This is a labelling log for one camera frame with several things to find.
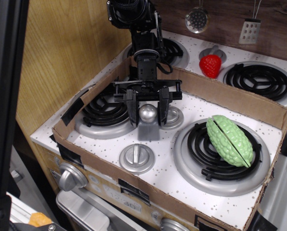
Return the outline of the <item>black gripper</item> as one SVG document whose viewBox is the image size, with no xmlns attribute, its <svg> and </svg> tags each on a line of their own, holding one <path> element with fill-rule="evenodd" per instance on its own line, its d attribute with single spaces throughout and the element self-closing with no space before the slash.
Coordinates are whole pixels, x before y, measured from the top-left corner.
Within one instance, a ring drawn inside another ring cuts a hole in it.
<svg viewBox="0 0 287 231">
<path fill-rule="evenodd" d="M 180 80 L 157 79 L 157 67 L 159 63 L 153 56 L 135 56 L 137 63 L 137 79 L 115 82 L 115 102 L 125 102 L 128 110 L 130 123 L 133 127 L 138 126 L 139 102 L 158 102 L 158 121 L 160 126 L 167 122 L 169 103 L 173 100 L 181 100 Z"/>
</svg>

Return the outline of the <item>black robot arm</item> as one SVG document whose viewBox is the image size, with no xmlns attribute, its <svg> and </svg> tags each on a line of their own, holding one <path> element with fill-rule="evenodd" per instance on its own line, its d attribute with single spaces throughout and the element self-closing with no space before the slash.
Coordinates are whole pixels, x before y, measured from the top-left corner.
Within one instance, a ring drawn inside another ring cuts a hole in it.
<svg viewBox="0 0 287 231">
<path fill-rule="evenodd" d="M 116 81 L 114 100 L 124 102 L 132 126 L 139 123 L 139 102 L 157 101 L 160 126 L 167 123 L 169 105 L 181 100 L 180 80 L 159 80 L 157 72 L 168 75 L 173 67 L 166 61 L 161 17 L 149 0 L 109 0 L 108 19 L 119 29 L 131 33 L 133 59 L 137 63 L 134 80 Z"/>
</svg>

